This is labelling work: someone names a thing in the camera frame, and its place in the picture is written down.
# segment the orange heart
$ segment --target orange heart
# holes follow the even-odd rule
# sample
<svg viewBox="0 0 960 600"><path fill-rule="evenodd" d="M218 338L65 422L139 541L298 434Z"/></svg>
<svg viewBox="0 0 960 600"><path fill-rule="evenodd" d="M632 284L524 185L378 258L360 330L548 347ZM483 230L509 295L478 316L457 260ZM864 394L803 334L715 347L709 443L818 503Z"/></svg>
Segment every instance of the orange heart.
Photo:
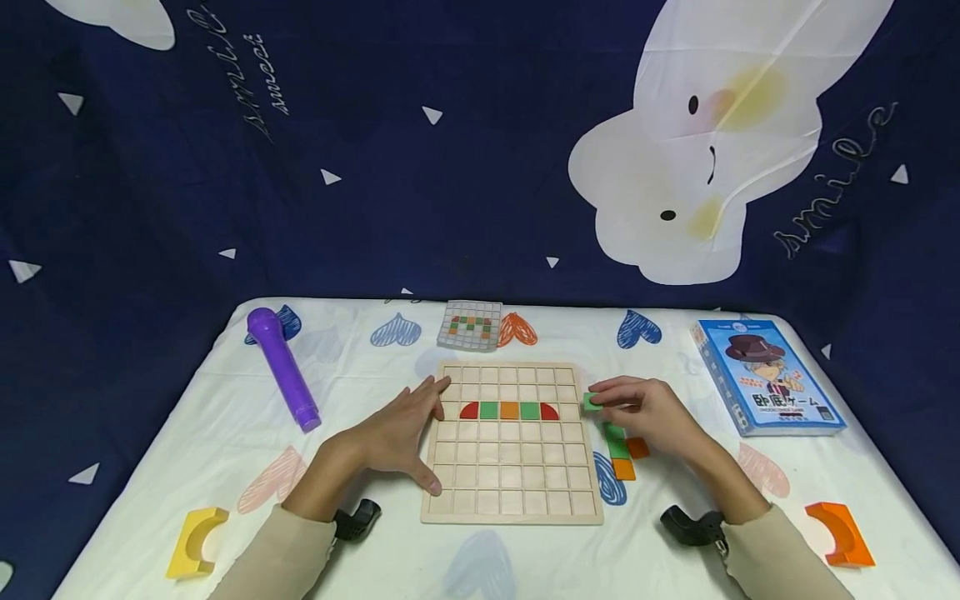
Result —
<svg viewBox="0 0 960 600"><path fill-rule="evenodd" d="M786 473L767 455L741 442L736 462L758 490L767 490L777 498L790 495L790 480L786 478Z"/></svg>
<svg viewBox="0 0 960 600"><path fill-rule="evenodd" d="M532 346L537 342L537 332L529 323L523 320L517 313L510 313L500 320L500 341L497 342L498 348L510 344L510 341L517 338L521 344Z"/></svg>
<svg viewBox="0 0 960 600"><path fill-rule="evenodd" d="M241 515L251 513L263 506L263 503L276 494L276 501L287 499L294 486L306 473L306 463L291 445L263 472L257 475L237 501L237 512Z"/></svg>

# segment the purple microphone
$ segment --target purple microphone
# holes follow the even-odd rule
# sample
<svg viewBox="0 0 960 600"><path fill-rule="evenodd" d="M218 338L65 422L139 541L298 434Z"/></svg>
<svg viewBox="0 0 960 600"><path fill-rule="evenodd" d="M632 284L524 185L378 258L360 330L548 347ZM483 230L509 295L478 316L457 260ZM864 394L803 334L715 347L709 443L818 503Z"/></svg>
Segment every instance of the purple microphone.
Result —
<svg viewBox="0 0 960 600"><path fill-rule="evenodd" d="M247 331L260 345L267 364L274 372L274 379L287 401L287 408L303 433L313 431L320 425L320 412L310 390L303 381L293 352L283 339L283 324L269 308L255 308L247 315Z"/></svg>

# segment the wooden game board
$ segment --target wooden game board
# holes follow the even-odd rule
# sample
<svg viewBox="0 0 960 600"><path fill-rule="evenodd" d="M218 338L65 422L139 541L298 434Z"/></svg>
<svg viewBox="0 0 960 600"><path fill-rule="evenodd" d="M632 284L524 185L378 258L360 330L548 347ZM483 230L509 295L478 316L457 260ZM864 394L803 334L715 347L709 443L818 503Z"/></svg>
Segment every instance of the wooden game board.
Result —
<svg viewBox="0 0 960 600"><path fill-rule="evenodd" d="M424 523L599 525L603 501L580 416L576 368L560 363L443 363L450 387L430 427Z"/></svg>

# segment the green square tile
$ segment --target green square tile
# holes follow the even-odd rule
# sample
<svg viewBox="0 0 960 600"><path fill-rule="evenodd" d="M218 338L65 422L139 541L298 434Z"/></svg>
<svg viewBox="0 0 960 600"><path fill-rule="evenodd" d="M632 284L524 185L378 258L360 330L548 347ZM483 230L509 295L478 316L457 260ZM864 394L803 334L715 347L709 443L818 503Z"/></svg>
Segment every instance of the green square tile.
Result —
<svg viewBox="0 0 960 600"><path fill-rule="evenodd" d="M603 406L597 406L593 402L590 402L590 399L594 396L596 396L596 394L591 394L590 392L584 394L584 410L588 413L596 413L603 410Z"/></svg>
<svg viewBox="0 0 960 600"><path fill-rule="evenodd" d="M520 402L520 418L523 420L540 420L540 404L538 402Z"/></svg>
<svg viewBox="0 0 960 600"><path fill-rule="evenodd" d="M480 419L496 419L497 402L480 402Z"/></svg>
<svg viewBox="0 0 960 600"><path fill-rule="evenodd" d="M617 427L613 423L604 423L603 424L603 437L608 442L610 440L626 440L627 432L623 430L623 427Z"/></svg>
<svg viewBox="0 0 960 600"><path fill-rule="evenodd" d="M615 440L614 438L607 438L607 449L610 451L610 457L613 458L625 458L628 461L633 460L630 457L630 448L627 447L627 442L625 440Z"/></svg>

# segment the pink heart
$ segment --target pink heart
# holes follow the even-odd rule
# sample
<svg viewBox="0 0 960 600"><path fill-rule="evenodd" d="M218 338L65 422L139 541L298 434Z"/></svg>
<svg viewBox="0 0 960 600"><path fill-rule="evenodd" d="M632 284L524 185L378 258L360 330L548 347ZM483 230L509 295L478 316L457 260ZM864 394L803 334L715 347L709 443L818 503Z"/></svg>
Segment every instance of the pink heart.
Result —
<svg viewBox="0 0 960 600"><path fill-rule="evenodd" d="M277 502L286 500L304 473L306 473L306 463L300 453L288 445L287 449L263 469L253 483L240 494L237 512L241 515L251 513L263 506L263 503L274 494Z"/></svg>
<svg viewBox="0 0 960 600"><path fill-rule="evenodd" d="M736 462L758 490L767 490L777 498L790 495L790 480L786 478L786 473L766 454L741 442Z"/></svg>

